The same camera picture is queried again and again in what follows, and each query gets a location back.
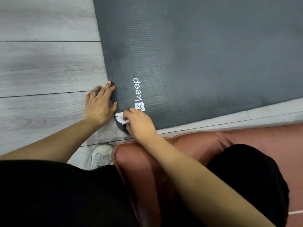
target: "shoe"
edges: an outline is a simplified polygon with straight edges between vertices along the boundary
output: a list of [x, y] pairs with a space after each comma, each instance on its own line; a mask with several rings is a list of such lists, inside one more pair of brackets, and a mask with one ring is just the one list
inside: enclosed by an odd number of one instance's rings
[[97, 146], [92, 153], [90, 169], [94, 170], [102, 166], [113, 165], [113, 150], [114, 146], [110, 144]]

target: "exercise mat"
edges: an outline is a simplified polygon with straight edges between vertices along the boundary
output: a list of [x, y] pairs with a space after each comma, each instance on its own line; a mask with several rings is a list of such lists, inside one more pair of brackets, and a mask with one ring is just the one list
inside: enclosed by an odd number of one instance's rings
[[94, 6], [118, 112], [143, 110], [157, 129], [303, 97], [303, 0]]

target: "gray wood floor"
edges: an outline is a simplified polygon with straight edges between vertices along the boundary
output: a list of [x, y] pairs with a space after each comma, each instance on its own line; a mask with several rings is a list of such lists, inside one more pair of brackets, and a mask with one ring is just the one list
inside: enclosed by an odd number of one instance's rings
[[[92, 0], [0, 0], [0, 154], [81, 119], [85, 94], [107, 81]], [[159, 130], [163, 136], [303, 122], [303, 99]], [[96, 144], [130, 139], [113, 119], [69, 163], [86, 169]]]

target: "wipe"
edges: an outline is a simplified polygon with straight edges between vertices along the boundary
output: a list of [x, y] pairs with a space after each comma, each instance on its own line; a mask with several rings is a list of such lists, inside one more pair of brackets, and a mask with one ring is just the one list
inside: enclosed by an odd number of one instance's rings
[[115, 116], [116, 120], [122, 125], [127, 124], [129, 122], [128, 120], [123, 120], [123, 112], [116, 113]]

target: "person's left arm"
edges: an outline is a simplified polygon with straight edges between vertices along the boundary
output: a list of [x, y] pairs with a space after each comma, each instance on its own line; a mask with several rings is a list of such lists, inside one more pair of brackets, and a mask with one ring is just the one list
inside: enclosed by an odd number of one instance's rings
[[0, 156], [0, 160], [49, 160], [66, 163], [81, 144], [104, 126], [117, 109], [109, 106], [115, 86], [95, 87], [86, 95], [83, 119], [42, 140]]

